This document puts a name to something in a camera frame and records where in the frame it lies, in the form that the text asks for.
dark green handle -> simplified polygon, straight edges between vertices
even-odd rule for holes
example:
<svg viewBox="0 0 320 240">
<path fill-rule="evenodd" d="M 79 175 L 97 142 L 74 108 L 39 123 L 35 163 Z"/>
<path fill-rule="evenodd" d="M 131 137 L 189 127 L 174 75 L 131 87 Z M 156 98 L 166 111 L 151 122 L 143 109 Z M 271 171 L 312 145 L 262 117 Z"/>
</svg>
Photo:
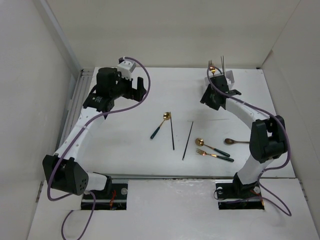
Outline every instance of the dark green handle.
<svg viewBox="0 0 320 240">
<path fill-rule="evenodd" d="M 234 159 L 226 157 L 226 156 L 216 156 L 216 157 L 218 159 L 223 159 L 223 160 L 226 160 L 226 161 L 231 162 L 231 163 L 233 163 L 235 161 Z"/>
<path fill-rule="evenodd" d="M 150 139 L 154 139 L 154 137 L 156 136 L 157 132 L 159 131 L 160 127 L 158 126 L 158 128 L 154 131 L 154 133 L 152 133 Z"/>
<path fill-rule="evenodd" d="M 219 150 L 219 149 L 214 149 L 216 152 L 218 152 L 218 153 L 220 153 L 220 154 L 222 154 L 222 155 L 224 155 L 224 156 L 226 156 L 226 157 L 230 157 L 230 154 L 229 153 L 226 153 L 226 152 L 224 152 L 224 151 L 221 151 L 221 150 Z"/>
</svg>

white tabletop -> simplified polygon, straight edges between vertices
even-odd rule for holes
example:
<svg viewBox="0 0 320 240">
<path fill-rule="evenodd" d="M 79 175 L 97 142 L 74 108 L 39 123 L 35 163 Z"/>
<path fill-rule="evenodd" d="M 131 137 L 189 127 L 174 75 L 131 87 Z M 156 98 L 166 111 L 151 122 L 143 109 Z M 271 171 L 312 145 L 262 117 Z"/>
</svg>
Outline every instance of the white tabletop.
<svg viewBox="0 0 320 240">
<path fill-rule="evenodd" d="M 291 217 L 267 201 L 265 210 L 219 210 L 213 198 L 214 180 L 130 180 L 127 210 L 95 211 L 82 239 L 319 240 L 297 179 L 262 179 L 261 183 L 287 204 Z M 46 192 L 45 185 L 28 240 L 60 240 L 63 219 L 70 210 L 80 209 L 80 196 L 50 202 Z M 69 216 L 64 228 L 67 239 L 78 239 L 89 214 L 78 210 Z"/>
<path fill-rule="evenodd" d="M 96 84 L 95 68 L 90 89 Z M 151 90 L 146 101 L 127 112 L 111 114 L 100 126 L 84 155 L 83 168 L 103 174 L 172 176 L 172 177 L 232 177 L 250 155 L 247 144 L 224 144 L 225 138 L 248 141 L 250 130 L 236 116 L 201 104 L 204 92 L 204 68 L 148 68 Z M 238 96 L 257 107 L 275 114 L 262 70 L 232 69 Z M 134 79 L 146 75 L 139 67 Z M 136 102 L 125 98 L 115 101 L 115 109 Z M 175 151 L 172 148 L 170 121 L 165 122 L 153 140 L 151 134 L 162 121 L 164 112 L 172 113 Z M 191 123 L 194 121 L 186 156 L 182 161 Z M 203 138 L 209 146 L 221 149 L 234 158 L 226 162 L 196 154 L 195 139 Z M 208 153 L 214 153 L 202 147 Z M 287 154 L 270 166 L 281 165 Z M 264 177 L 294 178 L 291 163 L 283 169 L 266 172 Z"/>
</svg>

wall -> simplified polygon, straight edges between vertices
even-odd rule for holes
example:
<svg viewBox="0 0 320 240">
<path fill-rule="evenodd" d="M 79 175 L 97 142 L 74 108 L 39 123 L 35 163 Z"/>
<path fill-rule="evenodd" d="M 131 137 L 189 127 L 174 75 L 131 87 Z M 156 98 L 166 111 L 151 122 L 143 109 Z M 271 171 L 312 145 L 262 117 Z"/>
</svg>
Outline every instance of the wall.
<svg viewBox="0 0 320 240">
<path fill-rule="evenodd" d="M 260 67 L 299 0 L 48 0 L 83 67 Z"/>
<path fill-rule="evenodd" d="M 320 233 L 320 1 L 301 0 L 262 68 Z"/>
<path fill-rule="evenodd" d="M 71 79 L 32 0 L 0 0 L 0 233 L 24 240 Z"/>
</svg>

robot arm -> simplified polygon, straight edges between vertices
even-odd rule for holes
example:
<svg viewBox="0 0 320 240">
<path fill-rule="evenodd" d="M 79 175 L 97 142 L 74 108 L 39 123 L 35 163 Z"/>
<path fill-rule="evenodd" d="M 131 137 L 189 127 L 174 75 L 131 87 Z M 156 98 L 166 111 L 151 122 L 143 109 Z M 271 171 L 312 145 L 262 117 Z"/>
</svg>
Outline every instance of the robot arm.
<svg viewBox="0 0 320 240">
<path fill-rule="evenodd" d="M 132 88 L 131 73 L 135 67 L 135 62 L 122 60 L 117 68 L 99 69 L 96 75 L 96 85 L 84 101 L 80 116 L 71 133 L 54 155 L 46 155 L 42 161 L 45 177 L 49 182 L 59 158 L 67 151 L 54 175 L 51 185 L 53 189 L 78 196 L 90 190 L 106 193 L 110 191 L 112 181 L 109 176 L 87 172 L 81 167 L 85 161 L 83 155 L 91 138 L 107 118 L 107 115 L 102 114 L 110 112 L 117 98 L 124 97 L 137 102 L 142 101 L 146 94 L 143 79 L 138 77 L 137 89 Z"/>
<path fill-rule="evenodd" d="M 229 96 L 241 95 L 237 90 L 229 90 L 224 75 L 213 76 L 211 81 L 220 91 Z M 229 192 L 224 190 L 225 196 L 221 196 L 222 199 L 245 199 L 251 195 L 250 191 L 258 186 L 257 181 L 261 172 L 274 159 L 287 152 L 284 133 L 273 118 L 269 118 L 269 116 L 239 101 L 219 94 L 211 85 L 207 87 L 200 102 L 215 110 L 223 107 L 236 115 L 251 130 L 250 156 L 244 166 L 234 175 L 232 186 L 229 186 Z M 285 126 L 284 119 L 281 116 L 276 116 L 276 118 Z"/>
</svg>

spoon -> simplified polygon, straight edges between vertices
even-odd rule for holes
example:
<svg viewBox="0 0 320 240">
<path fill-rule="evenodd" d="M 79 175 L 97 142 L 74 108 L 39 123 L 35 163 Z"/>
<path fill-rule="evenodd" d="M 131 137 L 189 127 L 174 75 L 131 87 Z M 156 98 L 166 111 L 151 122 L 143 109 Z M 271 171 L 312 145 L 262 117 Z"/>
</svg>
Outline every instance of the spoon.
<svg viewBox="0 0 320 240">
<path fill-rule="evenodd" d="M 250 143 L 249 141 L 236 141 L 231 138 L 226 138 L 224 140 L 224 142 L 229 145 L 231 145 L 231 144 L 249 144 Z"/>
<path fill-rule="evenodd" d="M 165 113 L 163 114 L 163 121 L 162 121 L 162 123 L 157 127 L 157 129 L 152 133 L 152 135 L 151 135 L 151 137 L 150 137 L 151 140 L 154 139 L 154 137 L 156 136 L 156 134 L 157 134 L 158 131 L 160 130 L 162 124 L 164 124 L 164 122 L 167 121 L 167 120 L 169 120 L 170 118 L 171 118 L 170 112 L 167 111 L 167 112 L 165 112 Z"/>
<path fill-rule="evenodd" d="M 214 147 L 212 147 L 212 146 L 208 146 L 208 145 L 205 145 L 205 141 L 203 140 L 203 139 L 201 139 L 201 138 L 197 138 L 196 140 L 195 140 L 195 144 L 197 144 L 198 146 L 206 146 L 206 147 L 208 147 L 208 148 L 210 148 L 210 149 L 212 149 L 212 150 L 214 150 L 214 151 L 216 151 L 216 152 L 218 152 L 218 153 L 220 153 L 220 154 L 222 154 L 222 155 L 224 155 L 224 156 L 226 156 L 226 157 L 230 157 L 230 154 L 228 154 L 228 153 L 226 153 L 226 152 L 224 152 L 224 151 L 221 151 L 221 150 L 219 150 L 219 149 L 216 149 L 216 148 L 214 148 Z"/>
</svg>

